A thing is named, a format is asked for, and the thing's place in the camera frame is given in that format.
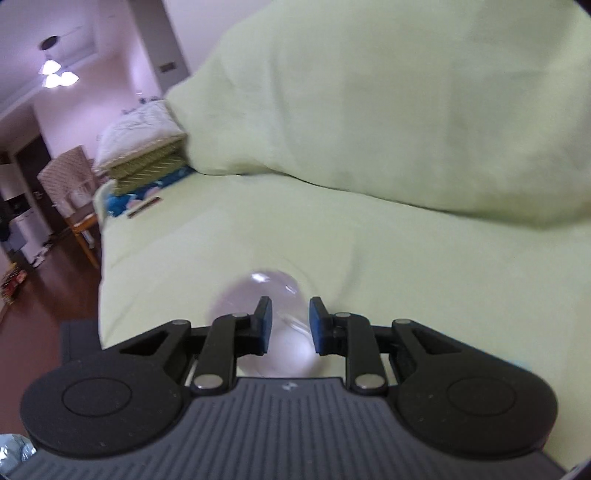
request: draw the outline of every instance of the doorway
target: doorway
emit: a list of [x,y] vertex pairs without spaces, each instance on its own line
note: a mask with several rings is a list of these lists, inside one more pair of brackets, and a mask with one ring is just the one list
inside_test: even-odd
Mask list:
[[20,150],[15,155],[15,158],[21,168],[22,176],[25,177],[25,181],[33,192],[35,200],[37,201],[49,228],[55,234],[63,232],[67,229],[66,221],[63,219],[60,212],[58,212],[53,206],[53,202],[49,198],[49,195],[37,179],[37,175],[39,175],[41,170],[43,170],[51,160],[51,155],[47,150],[43,137],[39,135],[39,137]]

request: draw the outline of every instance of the striped pillow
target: striped pillow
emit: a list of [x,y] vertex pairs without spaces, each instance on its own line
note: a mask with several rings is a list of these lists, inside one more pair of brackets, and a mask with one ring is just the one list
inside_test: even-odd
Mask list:
[[172,154],[168,157],[161,158],[154,163],[146,166],[140,171],[132,173],[122,179],[116,181],[113,188],[113,195],[124,195],[133,192],[135,189],[143,187],[148,183],[158,180],[169,173],[184,167],[187,164],[180,155]]
[[125,178],[132,173],[140,171],[142,168],[150,165],[161,158],[168,157],[171,153],[176,152],[179,150],[183,145],[183,140],[176,141],[171,143],[170,145],[165,145],[163,147],[157,148],[156,150],[152,150],[149,153],[145,153],[144,155],[129,160],[126,163],[122,163],[121,165],[117,165],[109,169],[109,177],[112,179],[122,179]]

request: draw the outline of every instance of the wooden floor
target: wooden floor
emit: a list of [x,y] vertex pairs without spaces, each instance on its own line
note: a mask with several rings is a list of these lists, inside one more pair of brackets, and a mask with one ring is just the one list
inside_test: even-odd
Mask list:
[[100,271],[68,234],[22,285],[0,324],[0,433],[26,434],[21,396],[59,366],[60,322],[98,318],[99,283]]

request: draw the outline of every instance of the folded blanket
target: folded blanket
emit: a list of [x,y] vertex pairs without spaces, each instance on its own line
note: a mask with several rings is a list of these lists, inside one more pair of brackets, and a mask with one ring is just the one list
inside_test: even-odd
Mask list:
[[152,181],[139,189],[134,190],[133,192],[127,193],[125,195],[113,195],[112,193],[109,194],[105,200],[105,207],[109,215],[113,217],[118,217],[126,210],[133,208],[139,202],[156,195],[161,189],[172,185],[173,183],[182,180],[183,178],[191,175],[195,171],[189,166],[183,166],[178,170],[165,175],[159,180]]
[[177,150],[180,150],[183,145],[182,140],[178,140],[170,145],[165,145],[163,147],[157,148],[156,150],[152,150],[144,155],[141,155],[137,158],[133,158],[126,163],[122,163],[121,165],[114,166],[109,169],[109,177],[112,179],[122,179],[135,173],[137,171],[142,170],[142,168],[154,163],[164,157],[168,157],[170,154],[175,153]]
[[165,100],[146,103],[105,129],[93,168],[108,171],[185,137]]
[[160,160],[142,168],[140,171],[117,180],[115,187],[113,188],[113,194],[123,195],[125,193],[133,192],[140,187],[148,185],[154,180],[158,180],[165,175],[178,170],[186,164],[187,160],[178,154],[161,158]]

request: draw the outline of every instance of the ceiling lamp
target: ceiling lamp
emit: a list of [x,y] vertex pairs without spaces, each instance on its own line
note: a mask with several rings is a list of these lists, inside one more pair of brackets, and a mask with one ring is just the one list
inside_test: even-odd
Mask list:
[[70,85],[74,85],[79,79],[78,75],[72,73],[67,68],[62,67],[47,53],[47,50],[54,47],[59,39],[60,37],[54,35],[52,37],[46,38],[39,45],[39,50],[46,53],[45,63],[39,72],[43,75],[47,75],[47,78],[43,81],[43,86],[45,88],[55,88],[60,85],[68,87]]
[[56,62],[55,60],[52,60],[51,58],[49,58],[49,55],[48,55],[47,60],[43,64],[43,67],[41,68],[41,71],[39,73],[41,73],[42,75],[52,75],[52,74],[56,73],[60,68],[61,68],[61,65],[58,62]]
[[70,85],[74,85],[78,80],[79,80],[78,75],[70,72],[69,70],[66,70],[60,76],[60,85],[62,85],[64,87],[69,87]]
[[52,73],[48,75],[45,81],[43,81],[43,86],[45,88],[55,88],[61,85],[61,77],[57,73]]

